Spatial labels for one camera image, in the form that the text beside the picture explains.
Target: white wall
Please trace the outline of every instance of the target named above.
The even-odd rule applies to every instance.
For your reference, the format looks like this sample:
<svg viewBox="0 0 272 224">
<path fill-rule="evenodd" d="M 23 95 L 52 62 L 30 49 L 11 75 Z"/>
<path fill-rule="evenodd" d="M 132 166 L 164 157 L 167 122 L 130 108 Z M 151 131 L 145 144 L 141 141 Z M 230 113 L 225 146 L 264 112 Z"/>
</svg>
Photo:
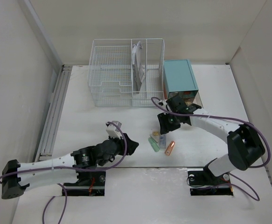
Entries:
<svg viewBox="0 0 272 224">
<path fill-rule="evenodd" d="M 33 156 L 51 75 L 17 1 L 0 0 L 0 174 L 8 160 Z M 0 224 L 11 223 L 16 203 L 1 199 L 0 186 Z"/>
<path fill-rule="evenodd" d="M 165 59 L 229 62 L 265 0 L 31 0 L 64 63 L 93 39 L 164 38 Z"/>
<path fill-rule="evenodd" d="M 272 0 L 267 0 L 232 59 L 244 106 L 272 148 Z M 272 160 L 268 165 L 272 176 Z"/>
</svg>

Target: teal box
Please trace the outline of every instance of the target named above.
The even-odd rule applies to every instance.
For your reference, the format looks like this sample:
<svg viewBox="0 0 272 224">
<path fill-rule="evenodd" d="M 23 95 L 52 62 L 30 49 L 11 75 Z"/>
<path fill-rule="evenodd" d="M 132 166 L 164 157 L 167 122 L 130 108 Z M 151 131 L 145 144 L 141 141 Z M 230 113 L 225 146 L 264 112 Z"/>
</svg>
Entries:
<svg viewBox="0 0 272 224">
<path fill-rule="evenodd" d="M 198 86 L 190 60 L 164 61 L 165 96 L 180 95 L 185 101 L 193 102 Z"/>
</svg>

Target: wire basket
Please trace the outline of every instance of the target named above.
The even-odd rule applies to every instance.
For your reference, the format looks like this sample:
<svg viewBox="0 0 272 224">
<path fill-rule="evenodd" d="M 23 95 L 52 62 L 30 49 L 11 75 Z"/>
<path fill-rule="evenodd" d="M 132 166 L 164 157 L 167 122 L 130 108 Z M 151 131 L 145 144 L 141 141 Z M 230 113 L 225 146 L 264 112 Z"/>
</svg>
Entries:
<svg viewBox="0 0 272 224">
<path fill-rule="evenodd" d="M 145 79 L 135 88 L 132 48 L 141 41 Z M 164 99 L 163 39 L 98 39 L 93 41 L 88 85 L 95 106 L 153 106 L 150 98 Z"/>
</svg>

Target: purple cable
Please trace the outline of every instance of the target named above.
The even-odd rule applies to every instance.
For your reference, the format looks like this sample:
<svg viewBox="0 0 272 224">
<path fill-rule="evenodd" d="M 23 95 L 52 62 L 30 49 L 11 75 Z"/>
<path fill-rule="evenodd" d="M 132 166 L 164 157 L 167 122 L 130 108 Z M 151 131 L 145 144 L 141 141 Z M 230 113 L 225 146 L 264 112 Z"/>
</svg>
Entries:
<svg viewBox="0 0 272 224">
<path fill-rule="evenodd" d="M 76 170 L 76 171 L 79 171 L 79 172 L 98 172 L 98 171 L 109 170 L 109 169 L 112 169 L 112 168 L 118 166 L 118 165 L 123 161 L 123 159 L 125 158 L 126 153 L 127 153 L 127 142 L 126 142 L 126 138 L 125 138 L 123 132 L 121 131 L 121 129 L 120 129 L 116 124 L 114 124 L 113 122 L 110 122 L 110 121 L 108 121 L 107 124 L 111 124 L 111 125 L 115 126 L 115 127 L 119 130 L 120 134 L 122 135 L 123 141 L 125 142 L 125 151 L 124 151 L 124 153 L 123 153 L 123 156 L 122 156 L 122 158 L 121 158 L 117 163 L 115 163 L 114 165 L 112 165 L 112 166 L 110 166 L 110 167 L 97 168 L 97 169 L 82 169 L 82 168 L 65 167 L 65 166 L 45 167 L 45 168 L 36 168 L 36 169 L 27 169 L 27 170 L 21 170 L 21 171 L 11 172 L 11 173 L 4 174 L 4 175 L 0 176 L 0 184 L 2 184 L 1 179 L 4 178 L 4 177 L 7 177 L 7 176 L 11 176 L 11 175 L 15 175 L 15 174 L 23 174 L 23 173 L 37 172 L 37 171 L 44 171 L 44 170 L 51 170 L 52 168 L 53 168 L 53 169 L 73 169 L 73 170 Z"/>
<path fill-rule="evenodd" d="M 64 187 L 62 184 L 59 184 L 59 183 L 58 183 L 58 185 L 59 185 L 60 187 L 62 187 L 62 189 L 63 189 L 63 191 L 64 191 L 64 195 L 65 195 L 65 202 L 64 202 L 63 211 L 62 211 L 62 213 L 61 213 L 61 216 L 60 216 L 60 219 L 59 219 L 59 222 L 58 222 L 58 224 L 60 224 L 60 223 L 61 223 L 61 220 L 62 220 L 62 218 L 63 218 L 64 212 L 65 212 L 65 209 L 66 209 L 66 204 L 67 204 L 67 192 L 66 192 L 65 187 Z M 44 223 L 44 215 L 45 215 L 45 213 L 46 213 L 46 209 L 47 209 L 48 205 L 51 203 L 51 201 L 52 201 L 54 198 L 55 198 L 55 196 L 51 197 L 51 199 L 47 202 L 46 206 L 44 207 L 44 210 L 43 210 L 43 212 L 42 212 L 42 224 L 45 224 L 45 223 Z"/>
<path fill-rule="evenodd" d="M 229 118 L 229 117 L 221 117 L 221 116 L 213 116 L 213 115 L 204 115 L 204 114 L 181 114 L 181 113 L 174 113 L 174 112 L 171 112 L 171 111 L 167 111 L 165 110 L 164 108 L 162 108 L 160 105 L 158 105 L 154 99 L 157 99 L 158 101 L 160 101 L 159 98 L 157 97 L 151 97 L 151 101 L 153 102 L 153 104 L 158 107 L 159 109 L 161 109 L 162 111 L 166 112 L 166 113 L 169 113 L 169 114 L 172 114 L 172 115 L 175 115 L 175 116 L 181 116 L 181 117 L 204 117 L 204 118 L 214 118 L 214 119 L 224 119 L 224 120 L 234 120 L 234 121 L 237 121 L 237 122 L 240 122 L 240 123 L 243 123 L 251 128 L 253 128 L 259 135 L 260 137 L 262 138 L 263 142 L 265 143 L 265 147 L 266 147 L 266 150 L 267 150 L 267 159 L 266 161 L 261 164 L 261 165 L 258 165 L 258 166 L 250 166 L 250 168 L 260 168 L 260 167 L 264 167 L 266 166 L 269 161 L 271 160 L 271 150 L 270 150 L 270 147 L 268 145 L 268 142 L 267 140 L 265 139 L 264 135 L 261 133 L 260 130 L 258 130 L 258 128 L 256 128 L 253 124 L 251 124 L 250 122 L 247 122 L 247 121 L 244 121 L 244 120 L 241 120 L 241 119 L 238 119 L 238 118 Z"/>
</svg>

